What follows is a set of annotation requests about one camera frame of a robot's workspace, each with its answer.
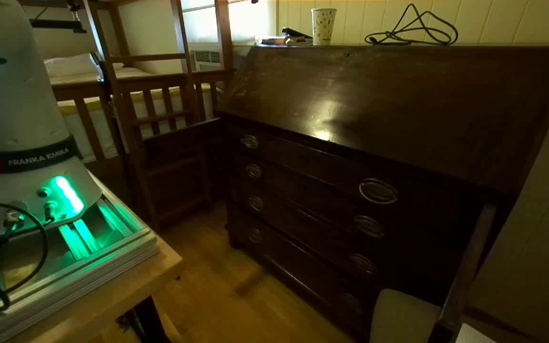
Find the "wooden bunk bed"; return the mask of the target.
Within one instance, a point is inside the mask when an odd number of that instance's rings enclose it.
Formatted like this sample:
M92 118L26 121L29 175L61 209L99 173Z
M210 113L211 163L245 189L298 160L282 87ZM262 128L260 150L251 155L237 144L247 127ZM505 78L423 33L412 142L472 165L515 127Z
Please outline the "wooden bunk bed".
M22 6L67 7L72 13L87 11L90 28L100 49L89 59L98 72L94 81L53 84L57 101L72 101L101 169L109 166L98 141L86 99L98 98L105 124L124 167L133 204L158 230L191 213L211 208L223 193L224 154L222 124L214 111L207 118L205 84L212 106L218 102L218 82L229 81L233 70L181 72L118 78L114 63L184 60L185 52L153 56L111 56L105 42L98 9L115 11L114 4L98 0L17 0Z

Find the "stack of books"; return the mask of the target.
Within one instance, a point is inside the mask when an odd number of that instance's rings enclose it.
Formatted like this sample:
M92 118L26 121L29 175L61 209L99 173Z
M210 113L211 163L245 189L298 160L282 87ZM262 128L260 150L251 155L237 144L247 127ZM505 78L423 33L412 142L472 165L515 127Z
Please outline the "stack of books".
M298 32L292 28L283 27L278 36L261 37L256 45L265 46L312 46L313 37Z

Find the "window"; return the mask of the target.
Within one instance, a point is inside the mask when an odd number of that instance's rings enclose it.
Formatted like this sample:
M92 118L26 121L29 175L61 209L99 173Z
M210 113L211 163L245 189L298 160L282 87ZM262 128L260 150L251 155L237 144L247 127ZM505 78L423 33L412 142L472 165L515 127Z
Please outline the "window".
M215 0L181 0L186 36L191 43L219 41ZM251 44L275 35L277 0L228 0L233 43Z

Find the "spotted paper cup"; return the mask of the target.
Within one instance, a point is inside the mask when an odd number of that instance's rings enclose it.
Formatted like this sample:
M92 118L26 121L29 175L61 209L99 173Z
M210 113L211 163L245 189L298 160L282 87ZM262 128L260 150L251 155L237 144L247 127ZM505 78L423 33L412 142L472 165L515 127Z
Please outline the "spotted paper cup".
M311 9L313 46L330 45L336 15L337 9L335 8L322 7Z

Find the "desk drawer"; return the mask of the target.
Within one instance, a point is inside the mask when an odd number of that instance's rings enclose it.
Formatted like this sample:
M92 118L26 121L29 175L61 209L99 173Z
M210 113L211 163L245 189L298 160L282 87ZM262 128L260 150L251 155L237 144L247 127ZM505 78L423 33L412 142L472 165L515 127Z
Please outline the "desk drawer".
M296 205L244 182L233 181L228 187L231 199L249 213L284 232L290 239L348 276L371 286L392 288L441 305L448 293L445 280L432 280L429 271L421 271L410 254L386 240L366 237L336 228L305 212ZM253 212L247 204L252 195L264 201L262 212ZM366 275L349 261L350 254L359 253L375 263L375 275Z
M261 231L261 243L255 244L248 239L247 234L251 228ZM355 341L368 343L377 289L362 286L283 236L277 229L244 212L230 212L227 215L227 229L233 241L299 297ZM340 299L343 292L359 298L364 306L364 313L357 314L349 309Z
M259 149L244 147L240 143L244 134L257 137ZM272 162L326 182L362 200L366 199L359 193L359 183L366 178L377 178L397 189L398 201L423 205L434 203L441 208L463 212L467 230L473 227L481 210L481 204L457 184L449 184L428 172L346 151L318 139L242 120L229 120L226 140L233 154L242 153Z
M247 176L245 166L248 163L261 167L261 179L253 180ZM386 231L378 240L389 241L408 252L410 260L418 263L420 270L433 266L444 270L455 268L466 247L467 226L463 212L457 212L455 208L407 201L385 205L371 203L314 177L242 153L232 157L232 174L235 181L275 194L325 223L350 233L363 234L355 228L355 216L372 217Z

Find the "window air conditioner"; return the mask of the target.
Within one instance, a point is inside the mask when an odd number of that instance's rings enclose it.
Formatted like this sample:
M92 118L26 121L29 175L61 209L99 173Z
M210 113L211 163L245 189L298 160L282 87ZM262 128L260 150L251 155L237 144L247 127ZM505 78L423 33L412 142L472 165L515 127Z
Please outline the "window air conditioner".
M222 58L217 50L192 50L193 71L214 71L222 69Z

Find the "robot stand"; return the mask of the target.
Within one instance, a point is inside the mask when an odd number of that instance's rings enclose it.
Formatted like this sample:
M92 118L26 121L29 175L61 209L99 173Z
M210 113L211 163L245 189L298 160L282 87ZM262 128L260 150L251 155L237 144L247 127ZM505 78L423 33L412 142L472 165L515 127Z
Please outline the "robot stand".
M0 235L0 343L81 342L179 273L181 256L93 174L101 198L81 217L41 223L14 205Z

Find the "dark wooden slant-front desk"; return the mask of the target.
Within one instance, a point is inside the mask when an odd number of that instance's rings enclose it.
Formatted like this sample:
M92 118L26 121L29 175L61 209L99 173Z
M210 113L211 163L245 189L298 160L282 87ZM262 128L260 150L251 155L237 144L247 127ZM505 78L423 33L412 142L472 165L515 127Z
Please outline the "dark wooden slant-front desk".
M367 343L382 291L440 311L549 128L549 46L253 46L218 107L227 224Z

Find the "white pillow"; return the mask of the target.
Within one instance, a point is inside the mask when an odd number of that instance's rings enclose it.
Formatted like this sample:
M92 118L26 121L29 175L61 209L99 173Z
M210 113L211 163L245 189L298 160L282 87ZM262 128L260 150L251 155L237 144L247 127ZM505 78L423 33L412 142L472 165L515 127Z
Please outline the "white pillow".
M102 61L93 52L54 57L44 60L43 63L49 78L57 81L75 77L104 76L106 73Z

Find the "slanted desk lid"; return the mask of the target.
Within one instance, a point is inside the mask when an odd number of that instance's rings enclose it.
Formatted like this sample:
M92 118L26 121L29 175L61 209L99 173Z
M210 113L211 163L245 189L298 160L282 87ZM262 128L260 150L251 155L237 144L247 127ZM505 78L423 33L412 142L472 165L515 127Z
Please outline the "slanted desk lid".
M549 46L253 46L219 107L517 195L549 128Z

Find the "chair with pale seat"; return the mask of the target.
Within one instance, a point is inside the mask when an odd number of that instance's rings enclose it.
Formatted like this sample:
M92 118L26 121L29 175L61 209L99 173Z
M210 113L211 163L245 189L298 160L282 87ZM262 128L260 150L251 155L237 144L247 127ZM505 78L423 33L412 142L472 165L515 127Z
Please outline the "chair with pale seat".
M370 343L427 343L441 310L420 298L384 289L373 310Z

